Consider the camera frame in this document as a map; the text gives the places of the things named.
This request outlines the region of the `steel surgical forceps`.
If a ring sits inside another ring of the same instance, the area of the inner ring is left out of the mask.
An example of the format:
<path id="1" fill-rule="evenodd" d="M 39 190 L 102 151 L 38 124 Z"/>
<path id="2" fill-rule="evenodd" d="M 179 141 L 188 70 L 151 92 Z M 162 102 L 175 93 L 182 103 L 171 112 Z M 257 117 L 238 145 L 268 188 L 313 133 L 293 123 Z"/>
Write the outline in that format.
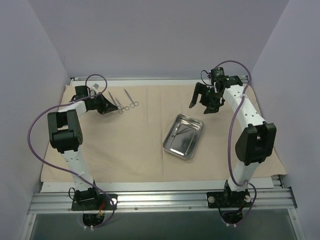
<path id="1" fill-rule="evenodd" d="M 122 108 L 117 104 L 116 100 L 114 99 L 114 97 L 112 96 L 112 94 L 109 91 L 108 91 L 108 94 L 109 94 L 113 104 L 118 108 L 118 113 L 122 114 L 123 113 Z"/>

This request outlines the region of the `steel surgical scissors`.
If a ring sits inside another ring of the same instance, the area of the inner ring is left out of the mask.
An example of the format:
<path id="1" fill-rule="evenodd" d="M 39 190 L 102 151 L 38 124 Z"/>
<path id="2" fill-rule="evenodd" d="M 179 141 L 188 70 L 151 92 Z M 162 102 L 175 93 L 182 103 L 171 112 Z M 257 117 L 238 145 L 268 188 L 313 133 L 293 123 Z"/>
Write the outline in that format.
<path id="1" fill-rule="evenodd" d="M 124 89 L 124 92 L 125 92 L 126 96 L 128 97 L 128 99 L 130 101 L 129 107 L 130 108 L 138 107 L 139 106 L 139 102 L 133 100 L 133 98 L 131 97 L 131 95 L 129 94 L 129 92 L 126 89 Z"/>

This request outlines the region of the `stainless steel instrument tray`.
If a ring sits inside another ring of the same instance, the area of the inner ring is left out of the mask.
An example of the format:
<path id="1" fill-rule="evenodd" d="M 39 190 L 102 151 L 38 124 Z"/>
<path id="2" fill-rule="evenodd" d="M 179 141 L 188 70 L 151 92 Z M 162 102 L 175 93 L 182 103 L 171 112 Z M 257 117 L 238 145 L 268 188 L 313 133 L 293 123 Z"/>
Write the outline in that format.
<path id="1" fill-rule="evenodd" d="M 182 130 L 187 127 L 190 127 L 190 131 L 171 137 L 177 129 Z M 190 160 L 195 153 L 203 128 L 204 123 L 201 120 L 182 113 L 178 114 L 163 141 L 163 150 L 185 161 Z"/>

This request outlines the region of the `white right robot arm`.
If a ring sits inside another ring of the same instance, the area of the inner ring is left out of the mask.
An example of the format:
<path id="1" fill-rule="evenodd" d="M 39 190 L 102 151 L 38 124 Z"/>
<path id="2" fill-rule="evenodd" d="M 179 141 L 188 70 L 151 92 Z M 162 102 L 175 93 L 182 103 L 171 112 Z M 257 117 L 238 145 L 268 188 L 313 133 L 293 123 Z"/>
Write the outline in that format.
<path id="1" fill-rule="evenodd" d="M 240 201 L 239 193 L 248 189 L 256 169 L 272 154 L 277 128 L 257 112 L 246 95 L 248 85 L 239 77 L 222 77 L 215 85 L 196 83 L 189 107 L 200 102 L 206 107 L 204 113 L 212 114 L 228 103 L 234 112 L 230 124 L 233 126 L 235 121 L 240 124 L 241 134 L 235 144 L 238 162 L 235 167 L 228 164 L 230 177 L 226 182 L 227 190 L 222 193 L 223 203 L 232 207 Z"/>

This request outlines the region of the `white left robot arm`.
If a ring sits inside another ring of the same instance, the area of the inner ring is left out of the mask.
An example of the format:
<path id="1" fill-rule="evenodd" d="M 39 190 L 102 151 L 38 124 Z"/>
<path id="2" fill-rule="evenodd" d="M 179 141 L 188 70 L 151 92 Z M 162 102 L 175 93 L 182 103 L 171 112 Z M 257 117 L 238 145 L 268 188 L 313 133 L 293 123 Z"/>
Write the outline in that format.
<path id="1" fill-rule="evenodd" d="M 104 115 L 116 110 L 116 105 L 99 94 L 77 99 L 65 108 L 47 115 L 50 145 L 67 163 L 68 168 L 64 171 L 72 174 L 75 188 L 73 200 L 76 203 L 83 202 L 90 210 L 100 206 L 101 197 L 82 154 L 84 137 L 79 117 L 88 111 L 97 111 Z"/>

